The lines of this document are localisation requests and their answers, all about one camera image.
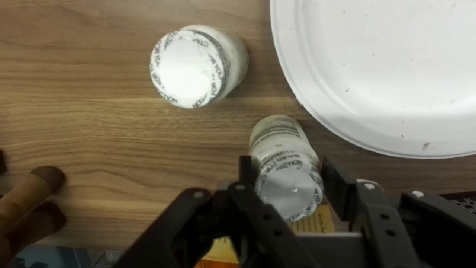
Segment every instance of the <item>small glass jar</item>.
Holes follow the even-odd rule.
[[[163,36],[150,55],[150,78],[171,105],[196,109],[224,99],[244,79],[248,52],[223,30],[189,26]]]
[[[259,177],[256,194],[272,204],[284,221],[296,222],[315,212],[323,201],[318,157],[299,122],[272,115],[251,131],[250,155]]]

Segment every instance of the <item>wooden table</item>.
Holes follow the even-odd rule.
[[[59,246],[125,249],[184,188],[236,179],[251,127],[299,119],[331,155],[388,192],[476,189],[476,158],[409,161],[358,149],[317,124],[281,73],[259,0],[4,0],[0,3],[0,148],[9,189],[37,166],[68,175],[55,198],[67,228]],[[239,35],[248,76],[224,102],[181,110],[149,79],[149,54],[168,32],[208,24]]]

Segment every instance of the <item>screw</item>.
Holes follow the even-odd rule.
[[[364,183],[363,186],[367,188],[367,191],[373,191],[375,189],[375,185],[372,185],[372,183]]]
[[[416,198],[425,197],[425,194],[422,194],[421,191],[412,191],[412,195],[415,195]]]

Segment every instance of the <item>jar lid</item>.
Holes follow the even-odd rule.
[[[309,216],[323,200],[323,189],[312,173],[296,169],[259,176],[254,191],[287,222]]]
[[[202,108],[226,87],[227,63],[220,43],[196,30],[163,36],[150,55],[150,78],[159,94],[184,109]]]

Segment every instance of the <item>white jar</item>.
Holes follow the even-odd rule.
[[[150,78],[171,105],[195,109],[224,99],[248,70],[242,41],[207,26],[163,36],[150,55]]]
[[[323,201],[318,157],[297,121],[272,115],[257,122],[250,155],[259,170],[256,194],[284,221],[294,222],[315,212]]]

